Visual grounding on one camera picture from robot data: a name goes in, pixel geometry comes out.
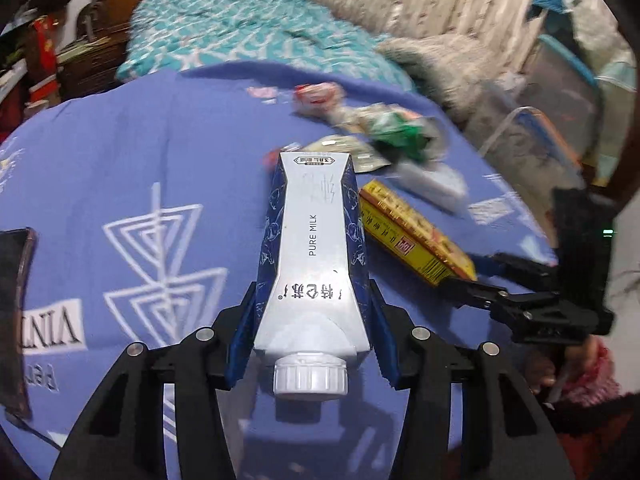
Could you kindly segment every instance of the red knit fabric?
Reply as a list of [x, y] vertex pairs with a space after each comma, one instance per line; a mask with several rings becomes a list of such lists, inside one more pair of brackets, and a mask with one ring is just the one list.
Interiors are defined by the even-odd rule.
[[561, 400], [581, 406], [593, 406], [620, 396], [620, 385], [614, 379], [615, 367], [609, 349], [598, 339], [598, 358], [595, 364], [578, 379], [562, 388]]

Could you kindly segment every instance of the white bottle cap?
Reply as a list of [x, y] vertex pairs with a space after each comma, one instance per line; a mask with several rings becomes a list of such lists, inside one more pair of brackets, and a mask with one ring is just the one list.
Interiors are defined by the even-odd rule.
[[347, 394], [347, 363], [320, 352], [297, 352], [276, 361], [273, 392], [294, 400], [329, 400]]

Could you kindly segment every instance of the blue blanket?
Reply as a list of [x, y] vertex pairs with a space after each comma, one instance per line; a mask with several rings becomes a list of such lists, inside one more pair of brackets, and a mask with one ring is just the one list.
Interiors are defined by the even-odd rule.
[[411, 90], [411, 78], [375, 52], [372, 37], [308, 0], [143, 0], [131, 18], [116, 78], [230, 60], [272, 60]]
[[[0, 230], [31, 226], [38, 233], [23, 324], [30, 424], [37, 431], [62, 442], [128, 343], [177, 343], [221, 308], [239, 304], [256, 278], [264, 235], [271, 182], [261, 160], [277, 146], [332, 133], [328, 124], [292, 113], [295, 85], [326, 80], [344, 87], [348, 105], [398, 103], [446, 129], [446, 162], [465, 176], [474, 216], [453, 217], [398, 193], [464, 250], [527, 255], [533, 246], [550, 253], [513, 191], [444, 113], [415, 93], [245, 61], [162, 70], [62, 103], [0, 145]], [[248, 92], [264, 87], [276, 98]], [[361, 174], [358, 184], [371, 178]], [[450, 308], [375, 242], [367, 243], [367, 261], [386, 301], [449, 342], [475, 348], [488, 339], [501, 344], [507, 335], [484, 310]], [[254, 372], [220, 396], [231, 453], [245, 457], [239, 479], [388, 478], [408, 393], [389, 387], [375, 355], [350, 375], [347, 398], [322, 405], [317, 422], [299, 402], [278, 402], [276, 416], [273, 377], [260, 368], [256, 392]], [[180, 478], [172, 400], [168, 389], [170, 480]], [[458, 438], [459, 393], [452, 405], [451, 434]], [[4, 416], [0, 425], [39, 477], [49, 478], [55, 450]], [[292, 463], [305, 474], [292, 471]]]

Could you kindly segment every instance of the pillow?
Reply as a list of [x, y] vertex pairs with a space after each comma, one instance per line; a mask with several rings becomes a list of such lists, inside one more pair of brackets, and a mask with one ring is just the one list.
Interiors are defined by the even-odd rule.
[[380, 43], [377, 51], [398, 63], [418, 90], [456, 123], [471, 117], [482, 81], [491, 79], [497, 68], [495, 56], [480, 41], [460, 34], [392, 38]]

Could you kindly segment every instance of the teal patterned blanket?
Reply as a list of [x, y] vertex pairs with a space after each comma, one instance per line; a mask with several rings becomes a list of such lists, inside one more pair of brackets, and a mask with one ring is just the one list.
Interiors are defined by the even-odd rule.
[[142, 0], [116, 78], [267, 59], [411, 90], [411, 78], [374, 51], [388, 37], [336, 20], [308, 0]]

